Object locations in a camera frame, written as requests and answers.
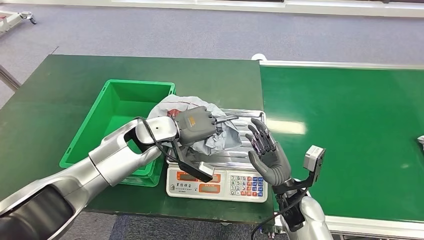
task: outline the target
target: humanoid robot hand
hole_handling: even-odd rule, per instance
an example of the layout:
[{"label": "humanoid robot hand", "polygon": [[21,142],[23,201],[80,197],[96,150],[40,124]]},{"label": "humanoid robot hand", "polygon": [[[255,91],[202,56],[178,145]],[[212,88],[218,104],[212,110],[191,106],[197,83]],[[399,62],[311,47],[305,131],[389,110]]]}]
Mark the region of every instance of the humanoid robot hand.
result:
[{"label": "humanoid robot hand", "polygon": [[256,118],[249,125],[252,132],[246,134],[254,150],[249,151],[249,160],[263,179],[273,185],[279,186],[291,179],[292,168],[281,145],[276,142],[268,127]]}]

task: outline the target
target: stainless steel tray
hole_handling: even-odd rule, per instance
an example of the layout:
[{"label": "stainless steel tray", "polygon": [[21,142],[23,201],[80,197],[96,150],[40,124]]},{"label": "stainless steel tray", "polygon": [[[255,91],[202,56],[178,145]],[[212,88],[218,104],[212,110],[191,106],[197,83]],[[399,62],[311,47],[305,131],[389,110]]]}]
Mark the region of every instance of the stainless steel tray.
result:
[{"label": "stainless steel tray", "polygon": [[[186,151],[186,157],[192,160],[193,163],[205,162],[216,168],[225,169],[254,169],[249,161],[248,152],[253,150],[250,141],[245,137],[245,134],[250,133],[248,125],[252,124],[251,118],[259,119],[266,124],[266,117],[263,111],[259,110],[244,110],[244,109],[222,109],[227,115],[236,115],[238,119],[232,120],[232,123],[240,132],[241,146],[229,148],[225,151],[213,154],[204,155],[189,148]],[[168,164],[176,164],[166,158]]]}]

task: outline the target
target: scale keypad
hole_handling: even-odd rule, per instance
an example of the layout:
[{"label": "scale keypad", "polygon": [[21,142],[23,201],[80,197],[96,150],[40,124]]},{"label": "scale keypad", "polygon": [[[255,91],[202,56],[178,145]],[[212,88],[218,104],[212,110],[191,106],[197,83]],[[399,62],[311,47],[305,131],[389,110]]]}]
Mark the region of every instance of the scale keypad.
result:
[{"label": "scale keypad", "polygon": [[258,176],[230,176],[229,194],[235,196],[264,196],[264,178]]}]

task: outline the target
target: black cable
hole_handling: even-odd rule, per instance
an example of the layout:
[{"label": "black cable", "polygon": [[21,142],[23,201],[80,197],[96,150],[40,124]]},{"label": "black cable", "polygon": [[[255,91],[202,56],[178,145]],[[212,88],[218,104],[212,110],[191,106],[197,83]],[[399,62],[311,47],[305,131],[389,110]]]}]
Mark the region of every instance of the black cable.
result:
[{"label": "black cable", "polygon": [[161,144],[156,140],[155,135],[152,132],[152,129],[150,128],[149,124],[147,123],[146,119],[144,119],[144,117],[139,116],[138,118],[141,119],[141,121],[143,122],[144,126],[147,129],[148,134],[150,135],[151,139],[153,140],[154,144],[156,145],[156,147],[168,158],[170,158],[173,161],[179,162],[178,159],[176,159],[175,157],[169,155],[167,153],[167,151],[164,150],[164,148],[161,146]]},{"label": "black cable", "polygon": [[272,215],[272,216],[270,216],[270,217],[268,217],[267,219],[265,219],[263,222],[261,222],[261,223],[259,223],[253,230],[252,230],[252,232],[251,232],[251,234],[250,234],[250,239],[251,240],[254,240],[254,236],[255,236],[255,233],[256,233],[256,231],[258,231],[258,229],[259,228],[261,228],[261,227],[263,227],[264,226],[264,224],[266,224],[267,222],[269,222],[271,219],[274,219],[275,217],[277,217],[278,215],[280,215],[280,214],[283,214],[283,213],[285,213],[285,212],[287,212],[288,210],[290,210],[291,208],[293,208],[296,204],[298,204],[298,203],[300,203],[300,201],[304,198],[304,196],[306,195],[306,193],[308,192],[308,189],[309,189],[309,187],[307,187],[303,192],[302,192],[302,194],[301,195],[299,195],[299,197],[294,201],[294,202],[292,202],[290,205],[288,205],[287,207],[285,207],[283,210],[281,210],[281,211],[279,211],[279,212],[277,212],[276,214],[274,214],[274,215]]}]

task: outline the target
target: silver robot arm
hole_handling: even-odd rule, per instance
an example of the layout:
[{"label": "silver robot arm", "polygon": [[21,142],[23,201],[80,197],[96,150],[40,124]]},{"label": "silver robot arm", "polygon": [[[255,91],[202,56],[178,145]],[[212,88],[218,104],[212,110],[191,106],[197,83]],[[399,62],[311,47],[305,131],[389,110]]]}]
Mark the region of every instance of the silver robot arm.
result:
[{"label": "silver robot arm", "polygon": [[[169,117],[152,118],[147,123],[158,142],[178,136],[178,127]],[[146,146],[143,153],[129,148],[127,142],[133,137]],[[134,119],[106,136],[88,157],[21,188],[0,202],[1,239],[60,238],[95,196],[161,155],[152,143],[144,123]]]},{"label": "silver robot arm", "polygon": [[[309,176],[303,181],[295,180],[292,178],[289,160],[270,130],[257,119],[252,118],[251,121],[255,127],[249,126],[252,134],[247,134],[246,137],[254,150],[249,151],[249,160],[263,179],[272,185],[280,209],[280,222],[284,223],[288,238],[332,240],[320,204],[312,197],[305,196],[305,191],[318,179],[326,150],[312,145],[303,162],[303,167],[309,170]],[[275,215],[271,216],[252,231],[252,240],[256,230],[274,217]],[[274,233],[269,232],[268,235],[273,237]]]},{"label": "silver robot arm", "polygon": [[[172,143],[179,167],[208,182],[214,168],[184,160],[178,143],[190,145],[213,135],[216,124],[228,119],[214,118],[206,107],[180,112],[174,119],[160,116],[136,118],[101,141],[88,156],[73,166],[36,180],[0,202],[2,240],[54,240],[71,226],[87,204],[108,186],[115,186],[139,167],[167,154],[161,143]],[[141,154],[133,152],[133,140]]]},{"label": "silver robot arm", "polygon": [[312,197],[304,196],[300,202],[300,211],[305,221],[303,227],[297,231],[290,231],[286,225],[286,233],[290,240],[333,240],[329,228],[326,224],[321,205]]}]

